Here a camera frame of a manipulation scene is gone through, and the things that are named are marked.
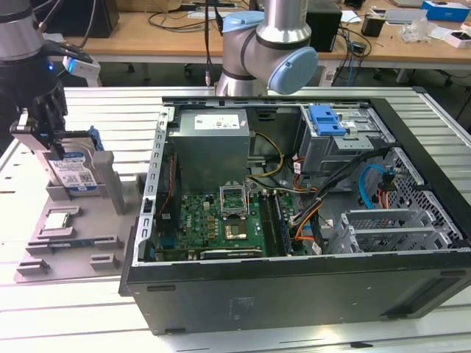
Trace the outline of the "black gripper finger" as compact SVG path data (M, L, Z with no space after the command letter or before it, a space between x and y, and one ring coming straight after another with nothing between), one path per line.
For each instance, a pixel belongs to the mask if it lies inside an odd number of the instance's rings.
M35 99L35 120L39 141L58 159L63 158L62 138L65 133L67 106L63 91L52 91Z
M23 109L19 119L11 124L10 133L30 151L49 151L51 148L49 138L42 136L40 124L29 117L26 109Z

